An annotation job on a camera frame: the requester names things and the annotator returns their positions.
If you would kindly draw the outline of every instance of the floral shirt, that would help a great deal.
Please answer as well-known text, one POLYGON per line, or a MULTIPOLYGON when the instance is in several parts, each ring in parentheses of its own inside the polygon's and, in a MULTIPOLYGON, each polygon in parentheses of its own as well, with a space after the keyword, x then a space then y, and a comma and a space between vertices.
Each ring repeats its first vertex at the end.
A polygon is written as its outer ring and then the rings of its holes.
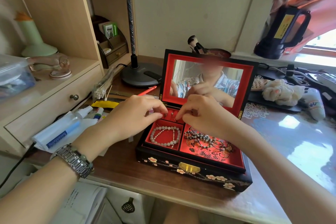
MULTIPOLYGON (((200 83, 203 82, 202 74, 199 74, 197 77, 192 78, 184 78, 177 84, 177 96, 179 98, 184 98, 188 92, 188 90, 200 83)), ((215 88, 224 91, 229 94, 231 97, 236 97, 237 90, 239 86, 239 81, 231 80, 226 77, 226 75, 222 72, 221 77, 215 84, 215 88)))

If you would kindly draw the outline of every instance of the drawer handle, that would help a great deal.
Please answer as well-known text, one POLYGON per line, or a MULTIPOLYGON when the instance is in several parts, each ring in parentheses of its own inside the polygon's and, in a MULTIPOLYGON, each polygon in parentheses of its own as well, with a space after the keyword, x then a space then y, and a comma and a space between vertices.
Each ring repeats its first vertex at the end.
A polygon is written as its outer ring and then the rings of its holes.
POLYGON ((70 98, 72 98, 73 100, 78 100, 79 96, 78 95, 70 95, 70 98))

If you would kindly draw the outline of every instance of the wristwatch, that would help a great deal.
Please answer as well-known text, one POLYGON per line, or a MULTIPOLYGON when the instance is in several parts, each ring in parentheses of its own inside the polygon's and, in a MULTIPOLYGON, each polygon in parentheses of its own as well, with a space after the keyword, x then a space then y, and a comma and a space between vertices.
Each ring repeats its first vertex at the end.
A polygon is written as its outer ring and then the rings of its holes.
POLYGON ((56 150, 50 157, 50 160, 56 156, 61 157, 65 162, 69 164, 72 169, 79 174, 80 177, 86 178, 95 169, 93 164, 90 163, 85 155, 80 154, 77 148, 70 144, 64 145, 56 150))

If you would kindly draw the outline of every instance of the desk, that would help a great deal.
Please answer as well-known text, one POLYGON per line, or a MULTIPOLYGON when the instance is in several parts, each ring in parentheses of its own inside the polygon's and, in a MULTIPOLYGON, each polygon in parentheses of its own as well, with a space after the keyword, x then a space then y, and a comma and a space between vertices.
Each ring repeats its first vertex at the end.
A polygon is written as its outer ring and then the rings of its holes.
MULTIPOLYGON (((139 57, 139 61, 163 63, 163 59, 144 56, 139 57)), ((124 85, 118 75, 113 89, 135 94, 144 90, 124 85)), ((159 89, 151 94, 158 96, 159 89)), ((281 154, 336 195, 335 123, 316 123, 304 112, 293 115, 253 103, 247 104, 241 120, 254 127, 281 154)), ((138 163, 135 146, 140 136, 141 133, 137 134, 132 143, 124 140, 114 144, 104 157, 95 159, 96 171, 89 179, 250 223, 290 223, 251 162, 253 184, 238 194, 138 163)), ((50 154, 38 151, 28 161, 44 165, 49 157, 50 154)))

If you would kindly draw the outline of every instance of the black lacquer jewelry box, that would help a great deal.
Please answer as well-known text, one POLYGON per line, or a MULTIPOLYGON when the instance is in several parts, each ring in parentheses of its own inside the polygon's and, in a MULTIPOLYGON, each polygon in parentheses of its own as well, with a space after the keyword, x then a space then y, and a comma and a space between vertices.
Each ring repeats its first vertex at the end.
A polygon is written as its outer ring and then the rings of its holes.
POLYGON ((145 129, 136 147, 138 162, 243 192, 252 184, 247 156, 225 138, 209 139, 198 131, 186 135, 193 128, 175 117, 190 93, 202 94, 203 86, 211 86, 218 108, 241 119, 257 66, 256 62, 166 50, 160 100, 168 114, 145 129))

